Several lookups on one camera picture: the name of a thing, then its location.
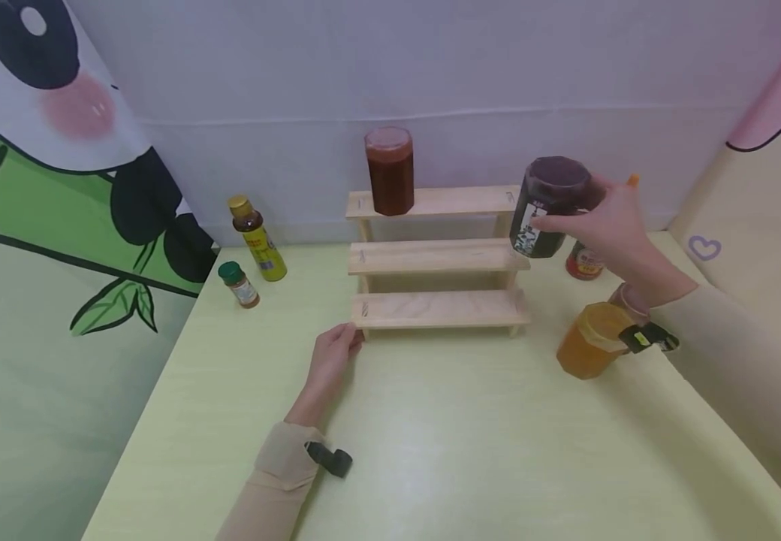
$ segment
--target wooden shelf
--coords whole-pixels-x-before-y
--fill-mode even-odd
[[[361,329],[431,329],[526,325],[521,290],[398,292],[355,295],[351,320]]]
[[[508,238],[353,243],[348,273],[517,272],[531,267]]]
[[[417,188],[415,205],[403,216],[453,216],[461,214],[512,213],[517,207],[519,186],[474,188]],[[372,207],[372,192],[349,192],[346,220],[384,218]]]

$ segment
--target heart drawing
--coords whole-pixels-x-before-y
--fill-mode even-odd
[[[700,261],[711,261],[721,253],[721,243],[696,234],[688,239],[688,249]]]

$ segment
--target light green table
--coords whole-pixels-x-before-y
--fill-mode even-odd
[[[660,249],[702,276],[666,233]],[[506,330],[377,331],[328,436],[354,457],[324,475],[297,538],[781,539],[781,491],[659,352],[596,380],[554,357],[574,315],[612,275],[563,270],[571,243],[518,283],[532,324]],[[306,375],[315,335],[350,316],[348,246],[287,246],[261,303],[234,305],[210,277],[129,440],[85,541],[212,539],[272,423]]]

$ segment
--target pink cheek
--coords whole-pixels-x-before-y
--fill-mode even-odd
[[[108,135],[115,125],[115,102],[105,86],[85,72],[41,99],[48,124],[73,141],[93,141]]]

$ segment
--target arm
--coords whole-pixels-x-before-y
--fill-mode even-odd
[[[679,337],[670,362],[781,486],[781,343],[721,291],[698,286],[651,244],[636,188],[595,181],[593,209],[532,226],[573,235],[640,292]]]
[[[305,444],[323,442],[322,419],[342,386],[363,335],[337,325],[315,340],[309,375],[284,422],[273,426],[255,458],[255,468],[216,534],[216,541],[288,541],[309,494],[318,465]]]

